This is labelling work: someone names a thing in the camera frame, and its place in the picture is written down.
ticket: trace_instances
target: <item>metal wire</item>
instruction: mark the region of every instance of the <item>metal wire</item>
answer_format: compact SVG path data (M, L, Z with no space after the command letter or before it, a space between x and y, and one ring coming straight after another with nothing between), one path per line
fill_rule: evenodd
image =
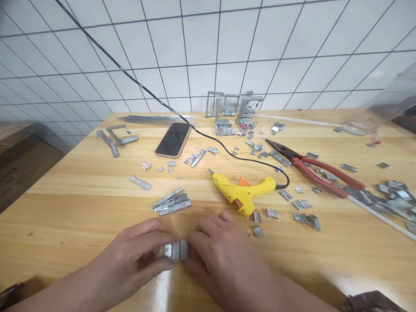
M133 78L127 71L124 70L123 67L121 67L121 65L84 29L84 27L81 26L81 24L77 21L77 19L75 17L73 17L73 15L67 10L67 8L59 1L59 0L55 0L55 2L57 4L59 4L59 6L65 11L65 13L71 18L71 20L74 21L74 23L78 26L78 28L127 76L129 77L132 81L134 81L139 87L141 87L143 90L145 90L147 93L149 93L156 101L158 101L162 106L166 107L167 109L169 109L171 112L175 113L176 115L178 115L184 122L186 122L196 133L202 135L203 137L207 137L211 140L214 140L215 142L219 143L224 150L231 156L234 157L235 159L239 159L239 160L246 160L246 161L250 161L250 162L254 162L254 163L260 163L269 167L274 168L275 170L279 170L281 173L284 174L284 176L287 179L287 182L285 185L276 185L276 189L285 189L289 186L290 184L290 179L289 176L286 174L286 172L284 172L282 169L278 168L277 166L273 166L271 164L268 164L266 162L261 162L255 159L248 159L248 158L240 158L237 156L234 156L233 154L230 153L230 151L225 147L225 145L218 139L209 136L207 134L204 134L200 131L198 131L198 129L196 129L189 121L187 121L180 113L178 113L176 110L174 110L173 108L171 108L169 105L166 105L165 103L163 103L157 96L155 96L148 88L146 88L144 85L142 85L140 82L138 82L135 78Z

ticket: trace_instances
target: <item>hand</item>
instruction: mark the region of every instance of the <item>hand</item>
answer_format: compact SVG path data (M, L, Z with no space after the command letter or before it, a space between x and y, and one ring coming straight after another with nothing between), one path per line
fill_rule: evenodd
M185 268L225 311L267 312L282 306L277 277L228 212L201 218L186 240L197 254L190 248Z

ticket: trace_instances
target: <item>finger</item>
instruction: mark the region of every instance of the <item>finger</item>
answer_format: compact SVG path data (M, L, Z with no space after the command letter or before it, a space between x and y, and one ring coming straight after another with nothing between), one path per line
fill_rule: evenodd
M221 211L218 214L218 217L222 220L224 220L225 222L234 222L234 218L233 216L226 210Z
M198 231L191 232L185 237L185 240L190 243L193 248L195 248L202 260L205 262L208 260L211 242L205 233Z
M197 280L204 286L208 284L209 274L207 271L207 267L205 266L205 263L198 261L196 259L187 259L183 263L185 269L187 269L190 273L195 275Z
M163 245L171 244L175 241L174 237L164 232L151 232L129 242L129 250L132 252L133 261L137 261L146 253L152 252Z
M208 219L210 219L212 222L214 222L220 228L227 227L228 222L225 222L224 220L220 219L218 216L216 216L214 214L209 214Z
M167 232L165 225L159 218L152 218L125 229L131 236L140 236L149 232Z
M158 276L163 271L170 270L174 265L172 260L165 257L154 260L137 273L139 283L141 286L147 284L152 278Z
M207 217L202 217L199 219L199 228L209 237L215 235L220 230L219 226Z

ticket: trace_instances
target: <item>wood grain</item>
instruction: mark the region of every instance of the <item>wood grain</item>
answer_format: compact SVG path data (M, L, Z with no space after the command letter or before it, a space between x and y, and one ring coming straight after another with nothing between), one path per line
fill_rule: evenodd
M281 115L327 122L341 122L347 110L271 111L263 114ZM120 124L114 114L97 129ZM339 167L342 163L358 168L354 178L376 193L374 185L386 179L405 182L416 194L416 144L414 135L393 125L380 128L382 144L366 146L371 137L356 137L337 133L331 127L287 122L287 127L271 135L273 120L256 117L258 121L252 141L263 143L262 137L289 146L306 154L319 155L319 160ZM213 118L201 118L197 123L210 127L199 130L215 135ZM184 186L192 207L164 216L163 222L178 238L183 238L198 222L200 216L230 210L244 226L253 225L237 215L235 207L222 197L208 173L208 168L225 174L237 183L240 175L252 184L264 177L280 183L285 179L270 167L231 158L220 145L192 131L182 155L177 159L174 173L167 170L169 159L154 155L166 129L129 124L129 130L139 141L119 147L120 157L114 159L110 149L95 131L79 143L66 157L42 177L19 200L0 215L0 289L26 280L34 275L58 279L92 260L122 229L152 218L152 204ZM221 137L232 150L240 147L238 156L258 159L250 154L245 138ZM183 163L198 149L218 147L193 169ZM146 172L141 164L153 167ZM280 165L275 159L263 158ZM390 164L381 169L376 164ZM165 167L165 171L156 169ZM295 168L288 168L291 184L287 191L299 200L306 199L313 206L322 232L296 223L296 210L277 192L255 198L262 212L262 228L266 235L252 238L275 270L339 306L345 295L379 290L408 311L416 311L416 243L371 216L348 200L328 193L315 194L308 182ZM148 192L128 180L135 175L153 185ZM296 194L302 187L305 194ZM279 212L278 221L267 219L263 209ZM395 218L399 224L402 220ZM164 272L136 295L115 307L113 311L220 311L209 295L189 276L182 265Z

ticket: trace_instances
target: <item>small metal piece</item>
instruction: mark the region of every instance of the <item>small metal piece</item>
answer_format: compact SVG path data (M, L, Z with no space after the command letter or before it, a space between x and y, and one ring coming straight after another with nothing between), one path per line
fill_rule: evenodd
M133 175L129 177L129 180L133 182L134 184L137 184L141 188L144 188L147 191L150 191L150 189L152 188L152 186L149 183L147 183L146 181L140 180Z
M347 164L342 164L341 168L344 169L344 170L350 171L350 172L357 172L356 167L353 167L353 166L350 166L350 165L347 165Z
M308 203L306 200L301 201L300 204L302 205L303 209L309 209L309 208L312 207L312 205L310 203Z
M300 186L295 187L295 191L298 194L304 194L305 193L304 191L302 191L302 188Z
M217 147L210 147L209 149L208 149L208 151L209 152L211 152L211 153L213 153L214 154L214 156L218 153L218 148Z
M319 158L319 155L312 154L312 153L307 153L306 156L308 156L309 158L315 159L315 160Z
M338 177L336 175L333 175L332 173L324 173L325 179L331 180L331 181L338 181Z
M196 166L196 164L202 159L202 157L204 157L204 155L206 154L207 150L206 149L201 149L201 151L199 152L198 156L195 157L195 159L192 161L191 163L191 167L194 168Z
M390 167L390 165L386 164L385 162L381 162L377 166L379 166L382 169L386 169L387 167Z
M285 199L285 200L287 200L288 202L289 201L291 201L292 199L293 199L293 197L288 193L288 192L286 192L286 190L284 190L284 189L282 189L282 190L280 190L279 191L279 194Z
M261 227L257 226L257 227L252 228L252 230L253 230L254 236L256 237L260 237L264 235L264 232Z
M181 259L181 243L173 242L172 243L172 260L178 261Z
M297 209L297 210L303 210L303 206L300 203L300 201L292 201L292 205Z
M261 223L261 214L259 212L253 211L253 221L256 223Z
M268 209L268 208L266 208L266 217L277 219L277 220L279 219L279 217L277 216L277 211L273 209Z
M296 222L302 222L315 228L318 232L321 231L321 225L318 218L313 214L293 214L293 219Z
M188 259L188 243L185 240L180 241L181 245L181 261Z
M186 207L189 207L190 205L191 205L191 200L190 199L188 199L186 201L182 201L182 202L180 202L176 205L169 206L167 209L161 210L160 213L159 213L159 216L161 217L161 216L164 216L164 215L168 215L172 212L175 212L175 211L184 209Z

